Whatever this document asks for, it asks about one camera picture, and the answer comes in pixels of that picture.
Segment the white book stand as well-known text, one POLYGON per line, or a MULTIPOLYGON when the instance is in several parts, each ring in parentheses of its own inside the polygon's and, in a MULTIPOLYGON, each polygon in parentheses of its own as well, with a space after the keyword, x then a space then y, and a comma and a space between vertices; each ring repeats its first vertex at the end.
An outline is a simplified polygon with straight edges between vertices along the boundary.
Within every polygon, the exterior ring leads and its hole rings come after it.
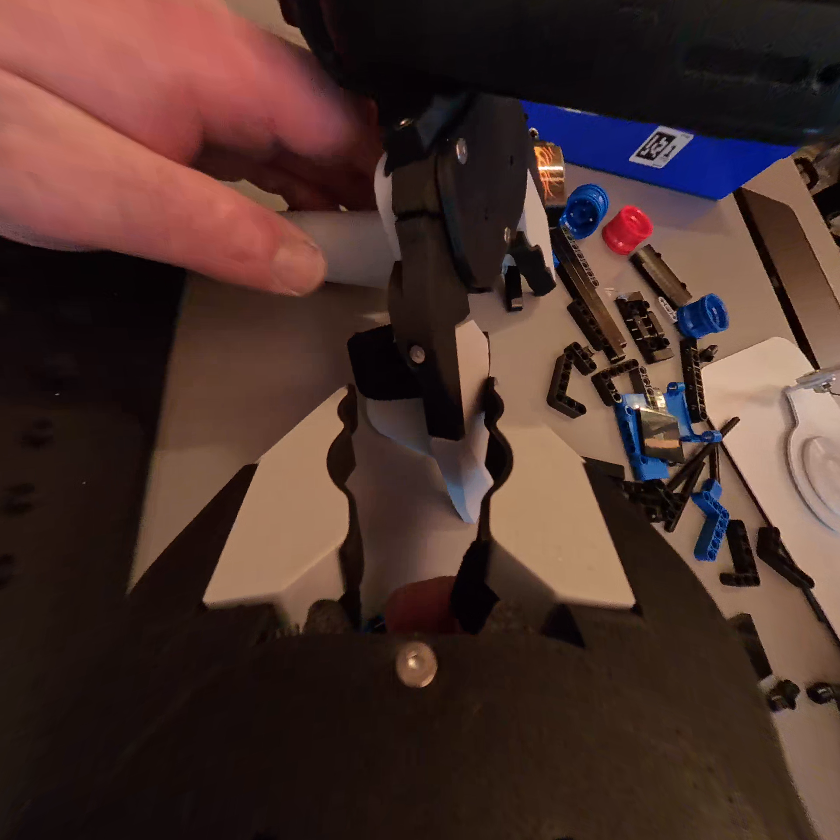
POLYGON ((702 380, 709 419, 739 418, 724 443, 767 519, 837 539, 838 368, 818 371, 773 337, 710 364, 702 380))

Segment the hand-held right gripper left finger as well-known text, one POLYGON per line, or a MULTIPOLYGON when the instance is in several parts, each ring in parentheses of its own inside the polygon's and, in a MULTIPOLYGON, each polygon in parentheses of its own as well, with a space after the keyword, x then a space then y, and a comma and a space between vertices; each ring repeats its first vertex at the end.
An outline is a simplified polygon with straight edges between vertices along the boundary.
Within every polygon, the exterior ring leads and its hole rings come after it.
POLYGON ((211 608, 273 605, 303 627, 315 602, 361 626, 364 548, 348 482, 358 397, 339 388, 264 453, 204 592, 211 608))

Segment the grey desk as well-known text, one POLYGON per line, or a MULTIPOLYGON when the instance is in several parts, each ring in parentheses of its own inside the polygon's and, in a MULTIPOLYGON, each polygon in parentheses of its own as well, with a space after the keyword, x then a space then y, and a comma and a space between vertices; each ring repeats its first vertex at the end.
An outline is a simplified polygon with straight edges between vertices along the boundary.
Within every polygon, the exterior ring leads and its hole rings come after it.
MULTIPOLYGON (((577 186, 598 182, 614 206, 641 207, 654 220, 654 246, 697 295, 726 302, 724 358, 772 337, 794 341, 734 197, 717 203, 572 166, 577 186)), ((384 319, 378 290, 329 285, 304 299, 269 297, 201 277, 187 279, 164 390, 159 434, 129 578, 143 572, 241 468, 351 380, 346 341, 384 319)), ((472 299, 490 333, 492 374, 517 425, 545 425, 580 455, 624 461, 612 413, 588 381, 570 391, 588 414, 570 421, 545 404, 553 362, 580 333, 563 288, 507 313, 498 295, 472 299)), ((460 520, 433 461, 378 435, 360 414, 358 468, 351 487, 364 541, 365 614, 397 588, 457 573, 476 527, 460 520)), ((838 678, 838 649, 805 598, 762 567, 757 589, 721 586, 692 549, 701 525, 689 506, 666 538, 725 615, 750 613, 773 667, 801 687, 838 678)))

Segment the long black beam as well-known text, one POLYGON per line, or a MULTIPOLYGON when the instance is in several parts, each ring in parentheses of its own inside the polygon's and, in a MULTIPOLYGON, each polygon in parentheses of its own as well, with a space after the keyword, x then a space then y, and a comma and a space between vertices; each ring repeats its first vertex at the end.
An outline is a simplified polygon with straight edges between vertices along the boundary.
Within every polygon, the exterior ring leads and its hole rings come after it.
POLYGON ((549 231, 555 272, 570 295, 569 313, 595 351, 611 364, 625 361, 627 342, 597 291, 594 271, 565 226, 549 231))

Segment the black straight beam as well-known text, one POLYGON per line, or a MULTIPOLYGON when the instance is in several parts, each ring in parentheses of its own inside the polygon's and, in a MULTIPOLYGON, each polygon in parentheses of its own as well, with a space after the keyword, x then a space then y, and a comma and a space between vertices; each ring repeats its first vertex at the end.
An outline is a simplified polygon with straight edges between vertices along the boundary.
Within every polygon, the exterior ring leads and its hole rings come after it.
POLYGON ((679 352, 689 418, 693 424, 703 424, 708 420, 708 415, 697 341, 692 338, 681 339, 679 352))

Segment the thin black axle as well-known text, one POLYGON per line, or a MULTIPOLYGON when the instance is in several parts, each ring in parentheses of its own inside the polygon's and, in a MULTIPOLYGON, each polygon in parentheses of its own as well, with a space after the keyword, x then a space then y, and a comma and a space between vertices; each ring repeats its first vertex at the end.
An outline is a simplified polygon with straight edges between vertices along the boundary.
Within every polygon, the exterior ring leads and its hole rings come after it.
POLYGON ((673 532, 676 530, 682 513, 686 509, 690 495, 694 492, 694 488, 697 485, 697 481, 704 465, 709 459, 714 459, 718 455, 721 441, 728 436, 740 422, 741 418, 738 416, 730 418, 723 425, 721 431, 718 433, 718 437, 715 440, 700 446, 700 448, 689 457, 687 462, 679 467, 675 475, 669 478, 666 482, 665 488, 670 496, 673 497, 672 513, 670 518, 665 522, 665 530, 667 532, 673 532))

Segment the red wheel hub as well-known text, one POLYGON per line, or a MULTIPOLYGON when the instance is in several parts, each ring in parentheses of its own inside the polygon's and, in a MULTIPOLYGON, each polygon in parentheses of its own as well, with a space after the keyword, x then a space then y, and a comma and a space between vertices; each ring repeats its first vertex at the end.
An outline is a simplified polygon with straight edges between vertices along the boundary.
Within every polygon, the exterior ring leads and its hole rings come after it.
POLYGON ((633 205, 623 206, 602 228, 607 248, 619 256, 629 256, 654 232, 650 217, 633 205))

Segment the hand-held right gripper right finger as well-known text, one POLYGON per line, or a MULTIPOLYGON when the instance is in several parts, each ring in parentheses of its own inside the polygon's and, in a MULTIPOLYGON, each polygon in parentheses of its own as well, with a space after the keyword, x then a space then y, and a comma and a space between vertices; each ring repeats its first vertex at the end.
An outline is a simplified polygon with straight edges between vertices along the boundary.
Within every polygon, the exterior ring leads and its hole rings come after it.
POLYGON ((480 420, 489 488, 451 592, 460 628, 479 634, 498 606, 538 634, 572 634, 572 608, 634 614, 637 598, 583 458, 546 426, 504 424, 490 377, 480 420))

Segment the person's left hand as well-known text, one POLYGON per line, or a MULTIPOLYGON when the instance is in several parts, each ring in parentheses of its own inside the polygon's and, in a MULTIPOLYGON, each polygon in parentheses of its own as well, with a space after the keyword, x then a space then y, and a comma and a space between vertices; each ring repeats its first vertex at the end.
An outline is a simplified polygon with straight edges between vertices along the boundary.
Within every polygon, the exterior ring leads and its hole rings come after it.
POLYGON ((226 185, 374 211, 375 105, 224 2, 2 2, 2 236, 303 297, 321 249, 226 185))

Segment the blue angled beam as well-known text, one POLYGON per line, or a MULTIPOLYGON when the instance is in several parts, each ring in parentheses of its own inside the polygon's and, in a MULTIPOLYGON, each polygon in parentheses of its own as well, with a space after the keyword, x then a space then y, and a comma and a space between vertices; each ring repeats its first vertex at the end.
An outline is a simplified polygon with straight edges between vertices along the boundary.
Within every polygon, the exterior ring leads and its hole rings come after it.
POLYGON ((721 493, 720 482, 708 478, 690 497, 705 518, 694 548, 694 557, 700 562, 715 562, 727 535, 730 514, 720 502, 721 493))

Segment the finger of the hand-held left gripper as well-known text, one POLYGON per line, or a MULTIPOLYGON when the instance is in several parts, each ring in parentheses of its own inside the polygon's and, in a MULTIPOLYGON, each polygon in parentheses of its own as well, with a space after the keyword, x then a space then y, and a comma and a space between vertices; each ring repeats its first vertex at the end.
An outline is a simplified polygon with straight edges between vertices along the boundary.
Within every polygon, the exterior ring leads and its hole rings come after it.
POLYGON ((475 523, 481 502, 492 485, 486 467, 489 432, 484 410, 490 345, 476 324, 459 325, 455 339, 465 435, 459 441, 431 437, 430 450, 458 515, 467 523, 475 523))
POLYGON ((364 409, 369 424, 378 434, 417 454, 433 454, 420 397, 391 401, 365 397, 364 409))

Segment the blue wheel hub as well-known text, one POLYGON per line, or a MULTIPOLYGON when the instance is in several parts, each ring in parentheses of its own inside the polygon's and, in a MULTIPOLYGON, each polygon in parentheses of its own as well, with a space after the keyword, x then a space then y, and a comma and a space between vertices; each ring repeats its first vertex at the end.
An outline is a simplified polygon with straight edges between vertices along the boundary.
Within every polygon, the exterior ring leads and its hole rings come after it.
POLYGON ((700 340, 728 330, 730 318, 724 301, 710 293, 679 307, 676 325, 683 337, 700 340))
POLYGON ((586 239, 599 228, 609 207, 610 199, 604 188, 596 183, 582 184, 568 196, 560 225, 573 239, 586 239))

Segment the blue and black brick assembly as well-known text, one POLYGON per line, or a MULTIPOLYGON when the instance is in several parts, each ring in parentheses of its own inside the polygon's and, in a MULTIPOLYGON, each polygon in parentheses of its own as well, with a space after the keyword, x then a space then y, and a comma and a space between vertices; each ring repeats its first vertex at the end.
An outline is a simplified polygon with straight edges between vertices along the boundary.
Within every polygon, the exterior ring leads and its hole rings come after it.
POLYGON ((686 462, 684 445, 722 441, 719 432, 698 434, 695 431, 683 382, 669 383, 665 392, 656 392, 656 395, 659 396, 656 406, 651 406, 643 394, 622 395, 614 410, 626 458, 636 481, 666 481, 671 467, 686 462))

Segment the blue plastic bin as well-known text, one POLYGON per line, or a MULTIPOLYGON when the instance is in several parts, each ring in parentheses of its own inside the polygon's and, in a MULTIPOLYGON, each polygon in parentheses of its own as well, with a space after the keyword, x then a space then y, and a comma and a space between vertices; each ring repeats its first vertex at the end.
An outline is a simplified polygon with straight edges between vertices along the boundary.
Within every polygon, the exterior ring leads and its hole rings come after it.
POLYGON ((725 140, 663 124, 626 121, 521 101, 528 125, 565 160, 599 172, 721 200, 797 152, 797 145, 725 140))

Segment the black perforated connector brick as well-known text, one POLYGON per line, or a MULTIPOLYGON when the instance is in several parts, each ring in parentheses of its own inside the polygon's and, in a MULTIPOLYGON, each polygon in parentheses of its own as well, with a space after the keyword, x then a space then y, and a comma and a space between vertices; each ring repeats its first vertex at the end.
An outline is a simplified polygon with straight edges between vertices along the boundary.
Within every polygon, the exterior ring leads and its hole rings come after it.
POLYGON ((667 488, 661 479, 622 480, 619 485, 625 498, 635 505, 648 523, 674 530, 685 506, 683 494, 667 488))

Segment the black bent connector beam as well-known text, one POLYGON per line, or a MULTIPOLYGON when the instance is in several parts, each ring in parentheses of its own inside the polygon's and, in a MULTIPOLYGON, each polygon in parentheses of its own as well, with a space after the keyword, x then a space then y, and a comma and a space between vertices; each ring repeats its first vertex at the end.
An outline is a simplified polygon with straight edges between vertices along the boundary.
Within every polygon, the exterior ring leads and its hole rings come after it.
POLYGON ((784 546, 778 528, 763 526, 758 530, 755 552, 772 571, 794 587, 803 591, 813 589, 815 585, 813 578, 793 561, 790 552, 784 546))

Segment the black rectangular frame brick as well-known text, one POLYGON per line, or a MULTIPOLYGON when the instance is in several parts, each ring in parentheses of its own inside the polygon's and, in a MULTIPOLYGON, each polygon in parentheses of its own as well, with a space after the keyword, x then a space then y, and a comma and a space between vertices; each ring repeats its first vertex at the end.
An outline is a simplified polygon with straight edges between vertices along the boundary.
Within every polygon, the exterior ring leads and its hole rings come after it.
POLYGON ((615 305, 647 364, 656 364, 675 357, 664 328, 641 292, 618 296, 615 305))

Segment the black cylindrical toy piece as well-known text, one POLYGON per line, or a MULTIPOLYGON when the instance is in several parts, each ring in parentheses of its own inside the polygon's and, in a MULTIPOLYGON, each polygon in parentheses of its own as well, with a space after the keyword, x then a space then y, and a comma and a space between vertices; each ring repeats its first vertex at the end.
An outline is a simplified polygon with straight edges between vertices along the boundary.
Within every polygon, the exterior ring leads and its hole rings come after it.
POLYGON ((629 256, 629 261, 656 295, 665 299, 672 309, 677 310, 692 302, 693 296, 686 284, 679 280, 652 245, 636 249, 629 256))

